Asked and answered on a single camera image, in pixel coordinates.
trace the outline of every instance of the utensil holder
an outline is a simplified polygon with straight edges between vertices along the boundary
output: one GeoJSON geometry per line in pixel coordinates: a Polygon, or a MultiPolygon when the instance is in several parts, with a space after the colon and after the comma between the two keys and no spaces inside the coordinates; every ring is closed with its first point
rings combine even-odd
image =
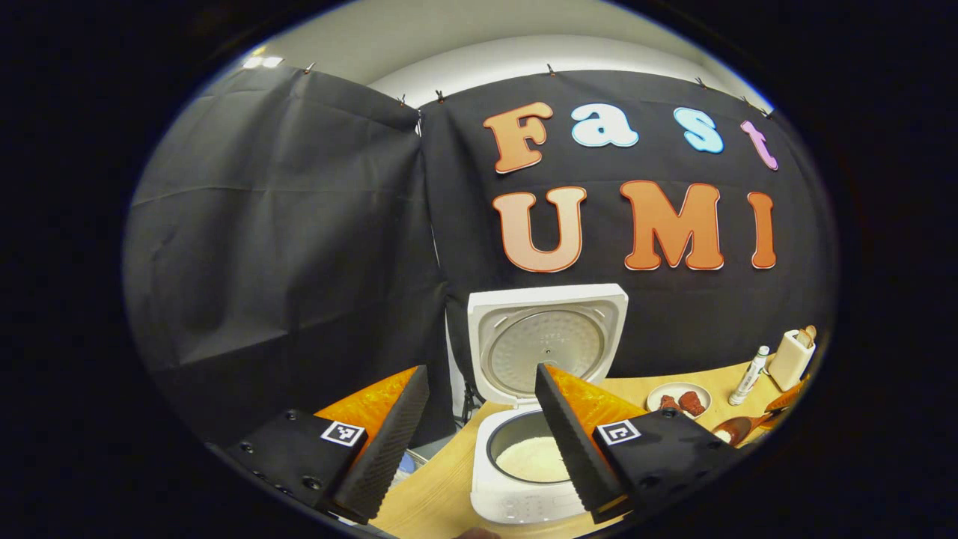
{"type": "Polygon", "coordinates": [[[788,391],[798,384],[805,368],[809,366],[815,348],[818,347],[818,344],[813,343],[811,348],[806,348],[795,339],[797,335],[797,329],[786,331],[782,335],[782,342],[775,351],[775,360],[767,368],[768,374],[782,391],[788,391]]]}

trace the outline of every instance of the spray bottle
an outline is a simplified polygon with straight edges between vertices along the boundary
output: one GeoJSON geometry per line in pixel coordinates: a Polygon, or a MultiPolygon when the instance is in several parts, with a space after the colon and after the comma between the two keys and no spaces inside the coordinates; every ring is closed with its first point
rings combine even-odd
{"type": "Polygon", "coordinates": [[[755,383],[758,382],[759,377],[762,375],[762,369],[765,367],[765,358],[767,357],[768,346],[762,346],[759,348],[759,353],[752,359],[752,363],[750,363],[745,370],[745,376],[741,378],[739,386],[735,389],[735,392],[729,396],[728,404],[738,406],[745,401],[745,396],[748,395],[748,392],[752,390],[752,387],[755,386],[755,383]]]}

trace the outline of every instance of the rice cooker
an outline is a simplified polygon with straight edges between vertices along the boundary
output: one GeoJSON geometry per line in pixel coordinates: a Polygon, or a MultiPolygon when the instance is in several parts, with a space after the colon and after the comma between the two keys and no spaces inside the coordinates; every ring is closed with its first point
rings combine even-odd
{"type": "Polygon", "coordinates": [[[473,293],[468,325],[476,389],[508,404],[479,425],[472,507],[500,524],[531,524],[585,512],[536,400],[536,367],[548,363],[598,383],[626,321],[619,285],[473,293]]]}

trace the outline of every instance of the small plate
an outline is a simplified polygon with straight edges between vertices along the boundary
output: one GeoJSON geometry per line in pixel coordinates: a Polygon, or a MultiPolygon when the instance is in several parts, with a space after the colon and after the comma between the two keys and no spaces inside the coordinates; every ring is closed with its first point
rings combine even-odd
{"type": "MultiPolygon", "coordinates": [[[[671,384],[664,384],[652,390],[652,393],[649,393],[649,398],[646,399],[646,409],[648,411],[656,411],[659,409],[659,406],[662,402],[662,397],[669,395],[675,402],[678,402],[678,398],[684,395],[687,391],[694,391],[698,395],[698,401],[702,403],[702,406],[705,407],[705,411],[709,410],[709,407],[712,406],[712,395],[705,389],[705,387],[698,386],[696,384],[689,384],[688,382],[672,382],[671,384]]],[[[692,419],[698,419],[705,413],[705,411],[699,415],[691,415],[685,410],[682,410],[682,413],[688,415],[692,419]]]]}

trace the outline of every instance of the rice cooker control panel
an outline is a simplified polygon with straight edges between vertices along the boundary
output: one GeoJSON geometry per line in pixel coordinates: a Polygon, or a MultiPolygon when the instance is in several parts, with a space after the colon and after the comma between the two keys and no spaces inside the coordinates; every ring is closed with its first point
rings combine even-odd
{"type": "Polygon", "coordinates": [[[585,512],[579,495],[564,493],[472,492],[472,506],[483,518],[501,524],[532,524],[585,512]]]}

